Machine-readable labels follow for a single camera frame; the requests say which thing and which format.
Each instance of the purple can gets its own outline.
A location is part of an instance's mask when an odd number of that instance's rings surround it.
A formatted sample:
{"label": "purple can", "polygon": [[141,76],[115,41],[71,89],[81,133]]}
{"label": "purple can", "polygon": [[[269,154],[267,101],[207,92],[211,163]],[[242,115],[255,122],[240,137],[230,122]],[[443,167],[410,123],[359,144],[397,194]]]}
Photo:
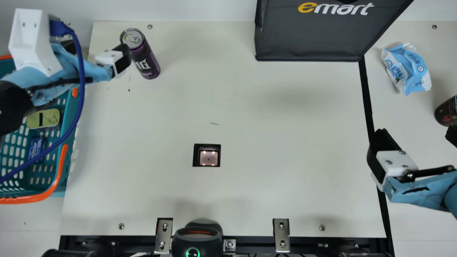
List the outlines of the purple can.
{"label": "purple can", "polygon": [[129,28],[122,32],[121,43],[127,44],[132,61],[143,78],[151,80],[160,74],[160,66],[148,41],[139,29]]}

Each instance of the snack bag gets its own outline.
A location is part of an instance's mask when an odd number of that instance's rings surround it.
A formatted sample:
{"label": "snack bag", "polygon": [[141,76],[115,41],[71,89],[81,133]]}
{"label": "snack bag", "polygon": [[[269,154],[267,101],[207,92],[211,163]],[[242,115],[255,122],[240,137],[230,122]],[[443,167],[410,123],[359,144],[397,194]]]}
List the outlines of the snack bag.
{"label": "snack bag", "polygon": [[405,43],[384,49],[381,58],[393,84],[405,96],[431,89],[430,73],[414,45]]}

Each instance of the plastic shopping basket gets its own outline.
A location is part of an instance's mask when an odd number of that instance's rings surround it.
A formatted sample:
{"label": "plastic shopping basket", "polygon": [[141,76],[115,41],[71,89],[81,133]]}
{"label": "plastic shopping basket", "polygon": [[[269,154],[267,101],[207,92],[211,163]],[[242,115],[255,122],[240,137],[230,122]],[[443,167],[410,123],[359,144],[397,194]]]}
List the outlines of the plastic shopping basket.
{"label": "plastic shopping basket", "polygon": [[[0,60],[0,71],[4,74],[4,68],[11,67],[12,62],[11,59]],[[49,107],[63,112],[60,131],[41,132],[28,129],[24,118],[17,131],[3,137],[0,147],[2,177],[27,161],[32,138],[46,138],[46,147],[49,147],[63,136],[76,114],[78,98],[77,89],[73,89],[61,95],[57,102]],[[46,155],[42,163],[32,164],[15,174],[12,179],[0,184],[0,204],[33,203],[46,199],[53,192],[65,191],[73,142],[74,131],[63,144]]]}

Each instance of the metal clamp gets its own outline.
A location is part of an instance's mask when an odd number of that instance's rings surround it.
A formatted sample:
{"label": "metal clamp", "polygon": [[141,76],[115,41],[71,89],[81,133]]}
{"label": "metal clamp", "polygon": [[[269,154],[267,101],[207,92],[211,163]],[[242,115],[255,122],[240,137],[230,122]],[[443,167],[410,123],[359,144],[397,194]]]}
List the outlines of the metal clamp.
{"label": "metal clamp", "polygon": [[223,252],[234,252],[236,250],[235,239],[224,239]]}
{"label": "metal clamp", "polygon": [[290,252],[289,219],[273,219],[276,252]]}
{"label": "metal clamp", "polygon": [[155,254],[168,254],[170,252],[172,228],[173,220],[157,219],[157,227],[155,228]]}

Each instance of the white table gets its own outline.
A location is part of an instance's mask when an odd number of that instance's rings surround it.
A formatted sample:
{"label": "white table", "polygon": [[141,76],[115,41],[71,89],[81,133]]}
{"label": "white table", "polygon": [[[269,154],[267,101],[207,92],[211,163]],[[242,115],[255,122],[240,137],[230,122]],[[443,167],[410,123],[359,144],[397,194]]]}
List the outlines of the white table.
{"label": "white table", "polygon": [[[129,27],[162,73],[88,87],[62,235],[154,235],[173,217],[174,231],[207,218],[272,236],[289,218],[291,236],[385,236],[357,63],[257,62],[252,22],[97,21],[90,57]],[[196,143],[221,144],[221,167],[192,167]]]}
{"label": "white table", "polygon": [[[380,56],[382,48],[406,42],[424,58],[433,87],[404,97],[392,85]],[[366,54],[374,127],[386,128],[420,169],[457,165],[457,149],[444,137],[447,128],[434,118],[435,108],[457,94],[456,42],[457,22],[397,21]],[[455,255],[457,221],[451,214],[398,203],[389,203],[388,209],[396,248],[406,244],[421,254],[433,249],[434,256]]]}

